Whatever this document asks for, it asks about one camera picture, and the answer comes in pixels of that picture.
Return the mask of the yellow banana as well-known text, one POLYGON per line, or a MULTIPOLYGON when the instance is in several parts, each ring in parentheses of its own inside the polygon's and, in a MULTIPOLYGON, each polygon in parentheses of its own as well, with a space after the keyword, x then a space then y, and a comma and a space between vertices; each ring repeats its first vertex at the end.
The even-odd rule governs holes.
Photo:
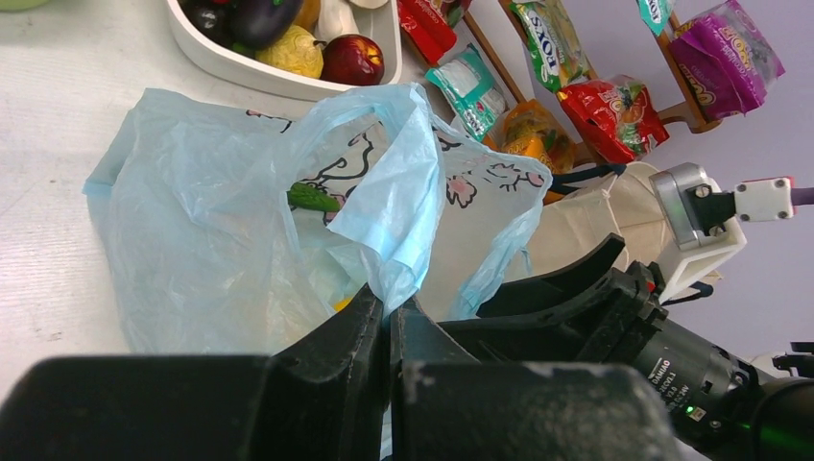
POLYGON ((335 312, 341 312, 344 308, 346 308, 350 302, 353 300, 352 297, 345 298, 333 305, 335 312))

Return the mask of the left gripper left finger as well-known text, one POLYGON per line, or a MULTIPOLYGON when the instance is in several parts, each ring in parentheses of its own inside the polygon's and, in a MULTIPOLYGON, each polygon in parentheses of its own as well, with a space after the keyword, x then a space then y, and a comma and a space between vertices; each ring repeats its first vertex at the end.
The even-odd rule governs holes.
POLYGON ((43 360, 1 407, 5 460, 375 460, 383 304, 361 289, 273 355, 43 360))

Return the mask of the green cucumber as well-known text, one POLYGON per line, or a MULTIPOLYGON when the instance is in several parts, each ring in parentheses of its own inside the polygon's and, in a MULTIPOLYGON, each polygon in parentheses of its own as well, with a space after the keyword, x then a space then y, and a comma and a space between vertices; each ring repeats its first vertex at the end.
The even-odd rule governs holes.
POLYGON ((287 191, 290 206, 321 212, 338 212, 339 201, 307 183, 296 182, 287 191))

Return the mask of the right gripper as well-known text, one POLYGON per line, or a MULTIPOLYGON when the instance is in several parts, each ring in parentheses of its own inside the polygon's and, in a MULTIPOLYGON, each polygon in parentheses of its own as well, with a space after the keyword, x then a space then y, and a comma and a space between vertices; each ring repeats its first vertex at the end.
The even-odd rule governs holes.
POLYGON ((553 272, 508 281, 467 320, 443 329, 484 361, 623 364, 656 389, 677 437, 711 460, 813 456, 813 347, 777 357, 777 378, 671 321, 656 263, 613 265, 608 235, 553 272))

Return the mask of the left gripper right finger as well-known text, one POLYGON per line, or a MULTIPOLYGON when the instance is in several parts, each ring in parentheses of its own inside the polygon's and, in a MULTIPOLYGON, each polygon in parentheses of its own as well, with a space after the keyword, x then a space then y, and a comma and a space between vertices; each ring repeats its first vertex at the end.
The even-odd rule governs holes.
POLYGON ((391 313, 394 460, 679 460, 657 393, 623 365, 481 362, 415 300, 391 313))

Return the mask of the light blue plastic bag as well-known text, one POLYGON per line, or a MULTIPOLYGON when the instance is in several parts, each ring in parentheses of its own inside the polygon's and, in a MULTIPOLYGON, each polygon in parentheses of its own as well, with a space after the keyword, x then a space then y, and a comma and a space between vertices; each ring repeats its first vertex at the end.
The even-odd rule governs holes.
POLYGON ((466 320, 519 273, 553 181, 442 121, 417 84, 292 121, 147 89, 84 185, 133 352, 273 354, 364 285, 466 320), (302 182, 338 212, 290 206, 302 182))

